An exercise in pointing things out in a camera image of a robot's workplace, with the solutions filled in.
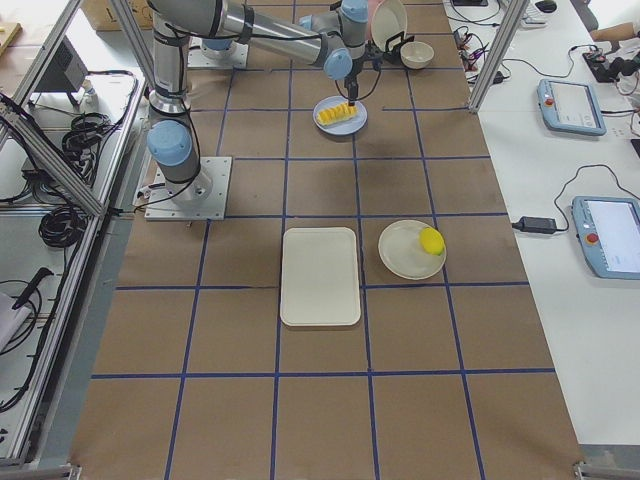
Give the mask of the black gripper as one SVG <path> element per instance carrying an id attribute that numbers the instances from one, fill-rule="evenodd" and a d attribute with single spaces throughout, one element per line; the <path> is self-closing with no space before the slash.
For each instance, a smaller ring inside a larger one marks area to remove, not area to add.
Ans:
<path id="1" fill-rule="evenodd" d="M 381 75 L 381 66 L 383 62 L 383 51 L 380 50 L 373 42 L 367 42 L 364 46 L 364 53 L 359 58 L 352 61 L 352 68 L 344 79 L 344 87 L 346 88 L 348 104 L 358 100 L 359 85 L 357 76 L 362 72 L 364 64 L 370 62 L 373 69 Z"/>

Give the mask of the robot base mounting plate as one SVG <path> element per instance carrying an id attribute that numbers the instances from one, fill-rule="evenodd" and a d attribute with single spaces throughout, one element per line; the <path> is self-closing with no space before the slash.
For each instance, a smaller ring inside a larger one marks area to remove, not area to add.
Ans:
<path id="1" fill-rule="evenodd" d="M 154 182 L 162 186 L 151 191 L 144 218 L 148 221 L 223 220 L 231 169 L 231 157 L 202 157 L 201 170 L 194 182 L 173 197 L 180 187 L 167 183 L 157 167 Z"/>

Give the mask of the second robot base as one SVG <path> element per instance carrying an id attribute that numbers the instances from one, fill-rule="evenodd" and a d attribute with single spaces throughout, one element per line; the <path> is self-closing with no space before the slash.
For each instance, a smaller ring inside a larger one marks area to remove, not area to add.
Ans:
<path id="1" fill-rule="evenodd" d="M 233 40 L 191 38 L 188 68 L 192 70 L 245 69 L 249 46 Z"/>

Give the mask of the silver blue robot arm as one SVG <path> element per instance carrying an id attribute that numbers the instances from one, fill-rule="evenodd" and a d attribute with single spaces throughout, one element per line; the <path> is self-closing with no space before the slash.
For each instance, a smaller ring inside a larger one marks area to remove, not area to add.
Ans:
<path id="1" fill-rule="evenodd" d="M 340 1 L 298 23 L 264 15 L 237 1 L 152 1 L 154 80 L 150 92 L 151 129 L 147 146 L 179 199 L 208 191 L 200 149 L 187 105 L 189 41 L 252 44 L 322 69 L 343 81 L 349 103 L 358 99 L 363 65 L 380 59 L 367 40 L 368 4 Z"/>

